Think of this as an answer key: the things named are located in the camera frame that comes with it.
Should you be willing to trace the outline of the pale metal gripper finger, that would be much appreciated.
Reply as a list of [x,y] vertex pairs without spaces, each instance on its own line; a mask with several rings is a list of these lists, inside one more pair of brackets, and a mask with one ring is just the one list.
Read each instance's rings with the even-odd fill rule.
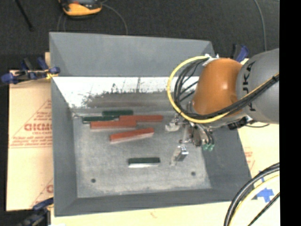
[[171,121],[168,122],[168,124],[165,125],[165,131],[166,132],[176,132],[178,131],[182,126],[182,119],[179,117],[174,117]]
[[185,157],[189,154],[186,146],[179,145],[175,148],[169,165],[175,166],[178,162],[184,161]]

